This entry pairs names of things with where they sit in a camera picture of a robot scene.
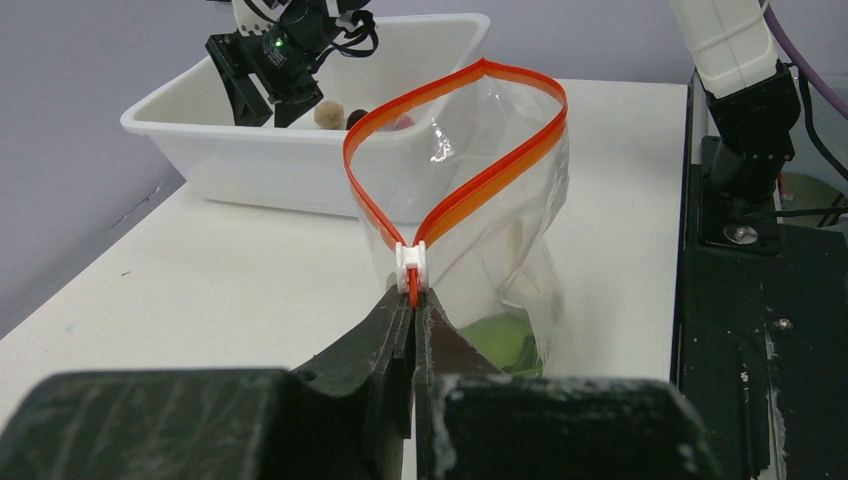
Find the grey wall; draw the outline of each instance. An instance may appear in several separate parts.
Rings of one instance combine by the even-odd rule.
[[[845,0],[774,3],[812,62],[848,71]],[[559,77],[682,83],[692,69],[667,0],[373,0],[371,9],[488,14],[487,56]],[[201,58],[210,33],[232,27],[229,7],[202,0],[3,2],[0,336],[179,186],[118,118]]]
[[[2,3],[0,336],[182,182],[118,118],[231,28],[199,0]]]

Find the brown ball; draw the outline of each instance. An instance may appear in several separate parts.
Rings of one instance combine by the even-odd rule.
[[[344,107],[332,100],[327,100],[315,107],[315,123],[325,130],[338,130],[344,125]]]

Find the green cloth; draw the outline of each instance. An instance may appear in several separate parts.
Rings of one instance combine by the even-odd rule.
[[[509,313],[482,318],[462,334],[477,350],[506,373],[521,376],[542,374],[542,360],[530,322]]]

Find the plastic bag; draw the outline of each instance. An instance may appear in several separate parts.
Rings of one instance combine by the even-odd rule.
[[[555,80],[482,59],[377,108],[345,139],[378,278],[393,285],[397,244],[423,241],[449,320],[508,373],[562,370],[563,292],[543,234],[565,201],[567,108]]]

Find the white table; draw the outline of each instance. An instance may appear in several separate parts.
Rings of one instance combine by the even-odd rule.
[[[571,184],[547,240],[572,373],[667,380],[686,87],[563,84]],[[0,340],[0,425],[60,371],[295,367],[381,294],[357,220],[185,186]]]

